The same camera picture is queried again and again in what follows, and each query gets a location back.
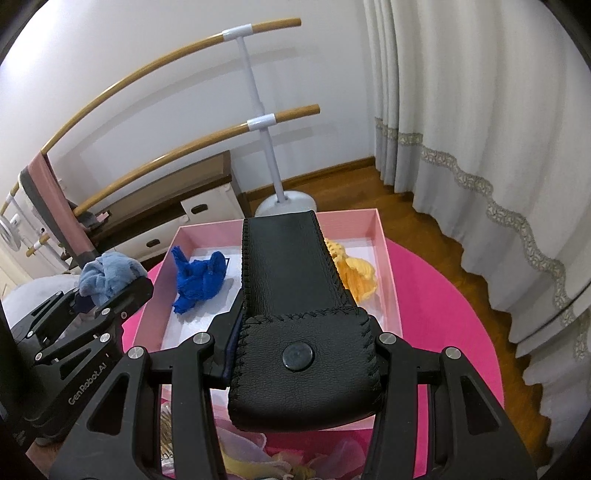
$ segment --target round white base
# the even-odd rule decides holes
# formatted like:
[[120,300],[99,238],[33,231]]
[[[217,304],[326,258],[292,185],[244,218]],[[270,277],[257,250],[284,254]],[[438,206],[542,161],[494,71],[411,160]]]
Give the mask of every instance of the round white base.
[[285,197],[287,200],[284,202],[278,202],[277,195],[271,195],[269,198],[263,200],[263,203],[256,209],[255,217],[307,212],[308,210],[316,211],[316,202],[307,193],[290,190],[285,192]]

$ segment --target pink round rug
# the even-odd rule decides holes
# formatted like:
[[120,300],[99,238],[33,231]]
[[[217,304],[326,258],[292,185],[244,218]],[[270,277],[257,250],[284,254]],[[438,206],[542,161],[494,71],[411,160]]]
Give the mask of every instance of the pink round rug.
[[[441,352],[447,346],[458,347],[485,380],[497,400],[504,404],[501,370],[495,349],[468,301],[435,268],[422,258],[391,240],[387,240],[390,263],[398,296],[402,336],[415,348]],[[160,264],[149,273],[155,280]],[[142,310],[124,324],[125,350],[132,346]],[[415,476],[427,470],[428,411],[426,388],[418,405],[417,454]],[[310,433],[274,433],[268,435],[270,453],[299,450],[329,454],[344,436],[356,439],[367,449],[371,430],[341,430]]]

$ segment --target white metal pole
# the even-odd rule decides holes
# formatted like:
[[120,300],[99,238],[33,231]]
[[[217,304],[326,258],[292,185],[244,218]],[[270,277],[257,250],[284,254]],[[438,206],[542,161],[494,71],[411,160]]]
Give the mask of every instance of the white metal pole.
[[[248,92],[251,96],[252,106],[255,109],[257,116],[265,115],[265,107],[261,102],[258,89],[256,88],[255,75],[252,71],[251,58],[248,55],[246,44],[244,43],[243,37],[236,37],[238,43],[238,50],[240,51],[240,57],[242,58],[242,67],[246,75],[246,85],[248,86]],[[279,167],[277,166],[277,160],[275,159],[275,150],[273,149],[273,142],[271,141],[271,134],[268,128],[261,128],[259,130],[261,136],[261,144],[267,159],[267,166],[271,173],[271,180],[275,187],[275,193],[277,194],[277,200],[281,203],[286,201],[285,193],[283,191],[283,185],[281,184],[281,175],[279,174]]]

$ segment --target white wall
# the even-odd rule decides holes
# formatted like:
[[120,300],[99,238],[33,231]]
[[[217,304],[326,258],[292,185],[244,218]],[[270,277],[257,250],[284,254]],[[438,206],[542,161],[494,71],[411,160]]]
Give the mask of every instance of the white wall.
[[[0,197],[83,105],[139,66],[248,22],[303,26],[246,39],[268,112],[319,103],[320,115],[272,128],[283,178],[372,154],[372,80],[359,0],[50,0],[0,66]],[[253,116],[234,42],[179,60],[116,94],[51,151],[66,195],[81,202],[146,161]],[[116,193],[232,151],[243,190],[270,183],[258,134],[188,155]]]

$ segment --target wooden rod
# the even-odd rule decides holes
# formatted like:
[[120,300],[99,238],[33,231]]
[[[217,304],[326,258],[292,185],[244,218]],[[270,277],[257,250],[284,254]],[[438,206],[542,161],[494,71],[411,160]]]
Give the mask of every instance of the wooden rod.
[[[17,194],[18,189],[19,189],[19,185],[18,185],[18,182],[16,182],[14,184],[14,187],[12,187],[10,189],[10,196],[11,197],[14,197]],[[8,201],[6,201],[6,202],[4,202],[2,204],[2,208],[0,208],[0,215],[4,215],[4,212],[6,212],[6,209],[8,208],[8,205],[10,205]]]
[[[318,113],[320,113],[320,107],[318,104],[307,105],[277,112],[275,113],[275,120],[278,124],[280,124],[282,122],[287,122],[289,120],[294,120],[296,118],[302,118],[304,116],[317,115]],[[131,182],[143,177],[144,175],[153,172],[157,168],[163,167],[164,165],[167,165],[180,157],[184,157],[185,155],[196,152],[197,150],[209,147],[210,145],[214,145],[223,140],[227,140],[228,138],[237,137],[238,135],[242,135],[248,131],[250,131],[248,123],[244,122],[243,124],[234,125],[233,127],[226,128],[224,130],[218,130],[217,132],[206,135],[205,137],[201,137],[197,140],[189,142],[183,145],[182,147],[175,148],[174,150],[168,152],[166,155],[162,155],[161,157],[158,157],[155,160],[152,160],[133,169],[128,174],[122,176],[120,179],[115,180],[113,183],[106,186],[101,191],[95,193],[92,197],[90,197],[80,206],[74,209],[74,215],[76,217],[80,216],[82,213],[92,208],[94,205],[101,202],[109,195],[112,195],[117,190],[125,187],[126,185],[129,185]],[[41,245],[45,245],[48,240],[49,235],[47,233],[44,233],[39,239],[39,243]],[[34,253],[34,247],[31,247],[27,250],[28,257],[30,257]]]
[[[284,18],[281,20],[273,20],[269,22],[253,24],[252,31],[253,33],[262,33],[271,30],[280,30],[282,28],[299,27],[300,25],[300,18]],[[139,68],[130,75],[127,75],[127,77],[125,77],[124,79],[118,81],[117,83],[114,83],[109,88],[107,88],[103,93],[101,93],[88,105],[82,108],[82,110],[80,110],[77,114],[70,118],[66,122],[66,124],[63,127],[61,127],[58,130],[58,132],[55,135],[53,135],[53,137],[51,137],[45,145],[43,145],[41,153],[46,155],[66,133],[68,133],[78,122],[80,122],[80,120],[82,120],[86,115],[88,115],[91,111],[93,111],[99,105],[104,103],[106,100],[111,98],[114,94],[120,92],[128,85],[134,83],[136,80],[145,77],[147,74],[152,73],[153,71],[158,70],[160,67],[168,65],[169,63],[172,63],[175,60],[182,59],[187,55],[191,55],[191,53],[195,53],[199,50],[203,50],[213,45],[217,45],[219,43],[222,43],[223,41],[224,40],[222,33],[212,35],[211,37],[204,38],[189,45],[185,45],[184,47],[181,47],[170,53],[167,53],[159,59],[156,59],[144,65],[143,67]]]

